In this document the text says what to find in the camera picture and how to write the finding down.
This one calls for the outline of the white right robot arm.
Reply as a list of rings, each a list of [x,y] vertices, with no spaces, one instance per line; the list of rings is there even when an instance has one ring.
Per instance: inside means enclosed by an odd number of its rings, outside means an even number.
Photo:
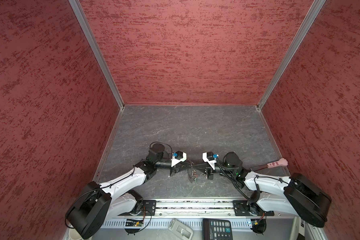
[[[223,159],[213,152],[202,154],[208,176],[227,178],[248,201],[250,211],[282,212],[299,216],[310,225],[323,228],[332,203],[331,197],[302,174],[277,177],[259,174],[243,167],[236,153]]]

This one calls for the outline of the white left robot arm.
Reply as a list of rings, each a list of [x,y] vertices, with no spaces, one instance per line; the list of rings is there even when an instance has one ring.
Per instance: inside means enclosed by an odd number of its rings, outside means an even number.
[[[92,181],[85,185],[67,210],[65,224],[74,229],[81,239],[87,240],[108,219],[124,213],[141,212],[143,198],[134,188],[152,179],[158,169],[176,173],[192,167],[186,153],[168,153],[163,143],[154,142],[148,155],[126,174],[101,184]]]

